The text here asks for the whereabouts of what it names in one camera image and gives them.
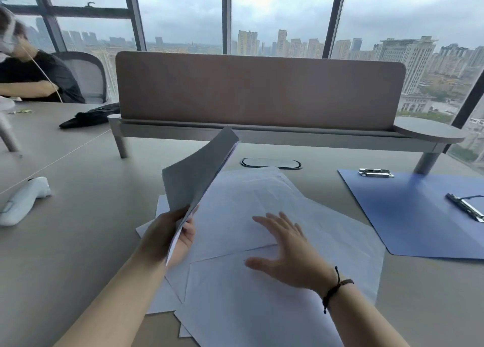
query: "office chair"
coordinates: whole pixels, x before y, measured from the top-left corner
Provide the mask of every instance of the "office chair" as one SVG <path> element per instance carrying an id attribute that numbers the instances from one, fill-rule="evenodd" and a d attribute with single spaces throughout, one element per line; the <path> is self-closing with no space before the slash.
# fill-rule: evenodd
<path id="1" fill-rule="evenodd" d="M 87 104 L 107 101 L 106 73 L 97 57 L 80 51 L 61 51 L 52 55 L 62 59 L 71 70 Z"/>

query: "round tabletop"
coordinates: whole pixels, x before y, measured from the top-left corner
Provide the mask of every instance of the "round tabletop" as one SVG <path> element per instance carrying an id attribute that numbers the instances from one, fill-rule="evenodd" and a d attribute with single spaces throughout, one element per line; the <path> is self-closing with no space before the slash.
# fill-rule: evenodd
<path id="1" fill-rule="evenodd" d="M 451 125 L 411 117 L 396 117 L 394 130 L 405 136 L 438 143 L 459 143 L 467 136 L 466 131 Z"/>

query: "sky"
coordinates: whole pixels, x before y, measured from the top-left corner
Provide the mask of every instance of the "sky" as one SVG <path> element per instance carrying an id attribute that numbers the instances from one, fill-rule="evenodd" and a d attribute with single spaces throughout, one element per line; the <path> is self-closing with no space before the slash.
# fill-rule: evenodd
<path id="1" fill-rule="evenodd" d="M 146 40 L 166 43 L 222 43 L 222 0 L 138 0 Z M 54 5 L 125 8 L 125 0 L 52 0 Z M 7 0 L 35 4 L 35 0 Z M 288 40 L 324 42 L 332 0 L 232 0 L 232 37 L 238 30 L 258 32 L 266 46 L 277 41 L 279 29 Z M 362 38 L 362 50 L 387 37 L 437 39 L 437 48 L 450 43 L 475 48 L 484 45 L 482 0 L 345 0 L 337 40 Z M 29 25 L 35 17 L 22 17 Z M 133 37 L 130 20 L 60 18 L 62 29 L 96 32 L 99 39 Z"/>

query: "black cord bracelet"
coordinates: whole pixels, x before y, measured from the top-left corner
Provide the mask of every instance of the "black cord bracelet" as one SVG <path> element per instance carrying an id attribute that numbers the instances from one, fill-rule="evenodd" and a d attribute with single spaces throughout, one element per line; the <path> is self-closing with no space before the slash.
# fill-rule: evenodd
<path id="1" fill-rule="evenodd" d="M 339 272 L 338 272 L 338 267 L 335 267 L 336 274 L 338 275 L 338 283 L 336 284 L 335 287 L 330 289 L 328 293 L 326 294 L 325 297 L 323 297 L 323 306 L 324 306 L 324 311 L 323 313 L 326 313 L 326 309 L 328 308 L 328 303 L 330 302 L 330 298 L 336 294 L 336 292 L 339 290 L 341 286 L 347 285 L 348 283 L 353 283 L 353 280 L 348 278 L 347 280 L 344 280 L 343 282 L 341 281 L 341 278 L 339 278 Z"/>

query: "desk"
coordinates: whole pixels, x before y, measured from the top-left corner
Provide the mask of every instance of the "desk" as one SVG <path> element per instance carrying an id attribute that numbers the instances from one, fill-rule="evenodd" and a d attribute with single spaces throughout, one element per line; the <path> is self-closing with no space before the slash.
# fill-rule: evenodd
<path id="1" fill-rule="evenodd" d="M 20 143 L 21 152 L 11 153 L 0 139 L 0 193 L 38 170 L 51 164 L 73 149 L 109 130 L 108 124 L 59 132 L 59 124 L 73 118 L 80 111 L 99 105 L 23 103 L 15 110 L 32 109 L 31 113 L 7 115 L 12 130 Z"/>
<path id="2" fill-rule="evenodd" d="M 52 346 L 139 243 L 135 228 L 153 218 L 164 193 L 161 169 L 204 145 L 130 141 L 126 160 L 113 137 L 102 135 L 42 169 L 36 176 L 49 179 L 53 196 L 18 226 L 0 229 L 0 345 Z M 411 172 L 420 154 L 240 144 L 227 169 L 242 169 L 238 162 L 248 156 L 301 161 L 302 170 L 285 174 L 305 196 L 368 224 L 336 169 Z M 446 155 L 433 173 L 478 176 Z M 0 203 L 14 190 L 0 194 Z M 483 284 L 482 262 L 386 253 L 377 307 L 412 347 L 481 345 Z M 178 339 L 178 327 L 172 313 L 145 317 L 133 346 L 196 346 Z"/>

